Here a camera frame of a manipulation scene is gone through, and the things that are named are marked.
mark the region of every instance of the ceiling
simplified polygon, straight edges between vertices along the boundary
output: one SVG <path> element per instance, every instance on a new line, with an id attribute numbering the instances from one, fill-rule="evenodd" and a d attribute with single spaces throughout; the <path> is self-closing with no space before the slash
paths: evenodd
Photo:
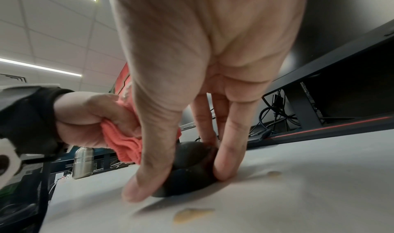
<path id="1" fill-rule="evenodd" d="M 0 0 L 0 58 L 82 78 L 2 62 L 0 74 L 91 92 L 108 92 L 126 63 L 109 0 Z"/>

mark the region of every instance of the white table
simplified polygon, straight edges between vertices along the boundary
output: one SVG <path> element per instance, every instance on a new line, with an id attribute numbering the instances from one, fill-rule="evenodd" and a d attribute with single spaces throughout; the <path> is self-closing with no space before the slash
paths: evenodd
<path id="1" fill-rule="evenodd" d="M 394 232 L 394 130 L 251 150 L 230 182 L 127 204 L 121 189 L 136 170 L 60 181 L 41 233 Z M 215 212 L 173 224 L 185 208 Z"/>

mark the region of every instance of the silver canister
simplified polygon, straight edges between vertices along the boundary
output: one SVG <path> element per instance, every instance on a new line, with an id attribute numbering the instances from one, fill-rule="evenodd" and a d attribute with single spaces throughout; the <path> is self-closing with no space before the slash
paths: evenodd
<path id="1" fill-rule="evenodd" d="M 94 150 L 89 147 L 79 148 L 74 155 L 73 179 L 89 177 L 93 173 Z"/>

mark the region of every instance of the stain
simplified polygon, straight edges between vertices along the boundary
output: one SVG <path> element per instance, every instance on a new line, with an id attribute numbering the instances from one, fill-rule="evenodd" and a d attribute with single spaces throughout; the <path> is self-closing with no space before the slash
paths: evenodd
<path id="1" fill-rule="evenodd" d="M 267 177 L 269 177 L 269 178 L 279 178 L 281 176 L 282 176 L 282 172 L 280 172 L 280 171 L 269 171 L 267 173 Z"/>
<path id="2" fill-rule="evenodd" d="M 214 209 L 192 209 L 186 208 L 184 210 L 178 211 L 174 216 L 174 224 L 184 224 L 193 221 L 197 218 L 204 217 L 206 215 L 212 214 Z"/>

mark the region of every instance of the black monitor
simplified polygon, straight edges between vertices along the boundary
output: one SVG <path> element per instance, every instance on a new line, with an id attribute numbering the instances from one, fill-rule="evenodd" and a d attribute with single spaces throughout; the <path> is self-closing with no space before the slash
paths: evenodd
<path id="1" fill-rule="evenodd" d="M 392 37 L 393 7 L 394 0 L 307 0 L 296 42 L 267 94 Z"/>

